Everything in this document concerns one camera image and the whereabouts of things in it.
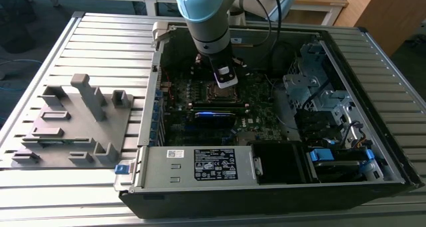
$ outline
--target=desk leg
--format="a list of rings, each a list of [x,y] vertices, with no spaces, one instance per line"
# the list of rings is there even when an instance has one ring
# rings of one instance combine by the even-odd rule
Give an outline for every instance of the desk leg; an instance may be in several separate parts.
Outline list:
[[[156,2],[157,2],[156,0],[145,0],[147,15],[148,16],[157,15]]]
[[[53,5],[53,7],[59,7],[59,0],[51,0],[51,3],[52,3],[52,5]]]
[[[335,20],[338,19],[340,11],[342,11],[342,7],[340,6],[332,6],[331,10],[326,14],[326,17],[324,17],[320,25],[332,26]]]

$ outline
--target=metal slotted table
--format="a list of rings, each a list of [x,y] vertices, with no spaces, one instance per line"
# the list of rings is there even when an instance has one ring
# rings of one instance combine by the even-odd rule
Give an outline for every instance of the metal slotted table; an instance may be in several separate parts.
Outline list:
[[[0,132],[0,165],[20,147],[44,101],[45,85],[65,85],[75,73],[91,76],[91,85],[111,94],[116,88],[135,96],[121,159],[132,159],[144,108],[144,95],[153,54],[152,25],[170,17],[76,13]],[[250,25],[264,25],[251,22]],[[422,177],[426,176],[426,105],[370,35],[356,28],[286,25],[327,30],[354,73]],[[236,216],[203,219],[141,220],[121,203],[112,188],[113,170],[36,170],[0,172],[0,225],[219,225],[290,222],[288,226],[320,221],[327,226],[358,226],[380,221],[389,226],[425,221],[426,188],[403,196],[378,199],[347,211]]]

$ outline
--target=warning label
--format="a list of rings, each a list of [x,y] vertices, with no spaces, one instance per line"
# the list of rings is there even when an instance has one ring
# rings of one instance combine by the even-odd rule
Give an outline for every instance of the warning label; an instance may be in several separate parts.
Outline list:
[[[198,181],[238,180],[234,149],[194,150]]]

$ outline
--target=blue latch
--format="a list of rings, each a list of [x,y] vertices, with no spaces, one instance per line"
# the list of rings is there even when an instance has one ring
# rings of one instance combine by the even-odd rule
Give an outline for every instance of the blue latch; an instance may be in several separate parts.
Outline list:
[[[160,90],[155,90],[155,100],[160,100],[163,98],[163,92]]]
[[[131,169],[129,165],[116,165],[113,171],[116,175],[128,175],[129,169]]]
[[[151,130],[156,131],[157,126],[159,126],[159,124],[156,122],[151,122]]]
[[[375,156],[374,156],[372,150],[367,149],[366,154],[367,154],[368,160],[374,159]]]
[[[159,120],[159,114],[157,113],[152,113],[152,120],[157,121]]]
[[[330,149],[315,149],[310,152],[312,161],[334,161]]]

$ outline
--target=black cable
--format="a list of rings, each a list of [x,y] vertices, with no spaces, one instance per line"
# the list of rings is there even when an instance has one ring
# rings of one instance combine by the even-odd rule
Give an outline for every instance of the black cable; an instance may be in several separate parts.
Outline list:
[[[350,130],[351,130],[351,127],[352,127],[355,124],[360,124],[360,122],[356,121],[356,120],[354,120],[354,121],[348,124],[348,126],[347,126],[347,129],[346,129],[344,134],[343,134],[343,137],[342,137],[342,141],[340,141],[340,147],[344,147],[344,141],[346,141],[348,132],[350,132]]]
[[[272,23],[271,23],[271,19],[268,17],[268,14],[267,14],[267,10],[260,2],[260,0],[255,0],[258,2],[258,4],[260,5],[262,9],[263,9],[263,12],[264,12],[264,15],[266,15],[266,19],[267,19],[267,23],[268,23],[268,32],[267,32],[267,36],[264,38],[264,40],[262,42],[259,42],[258,44],[254,44],[252,47],[258,47],[258,46],[262,46],[266,41],[268,40],[270,36],[271,36],[271,32],[272,32]]]
[[[263,60],[270,57],[270,55],[274,53],[275,46],[276,46],[276,43],[278,43],[278,41],[279,41],[280,21],[282,21],[282,10],[280,10],[280,1],[279,1],[279,0],[275,0],[275,1],[276,1],[276,8],[278,8],[278,30],[276,30],[275,41],[274,41],[274,43],[272,43],[271,49],[267,51],[267,53],[264,54],[264,56],[263,56],[260,59],[258,59],[256,64],[252,65],[252,66],[258,66],[258,65],[263,62]],[[267,72],[268,72],[270,74],[271,74],[271,72],[272,72],[271,68],[272,68],[272,66],[268,65],[268,66],[267,66]]]
[[[318,90],[314,92],[314,94],[307,98],[307,100],[304,101],[300,110],[304,109],[307,103],[310,103],[310,101],[318,96],[319,92],[322,92],[326,88],[326,86],[330,84],[330,80],[327,80],[318,88]]]
[[[274,44],[272,44],[271,51],[275,49],[275,45],[276,45],[276,43],[279,41],[280,24],[282,24],[280,1],[279,0],[275,0],[275,1],[276,1],[276,8],[278,8],[278,30],[276,30],[276,37],[275,37],[275,41],[274,41]]]

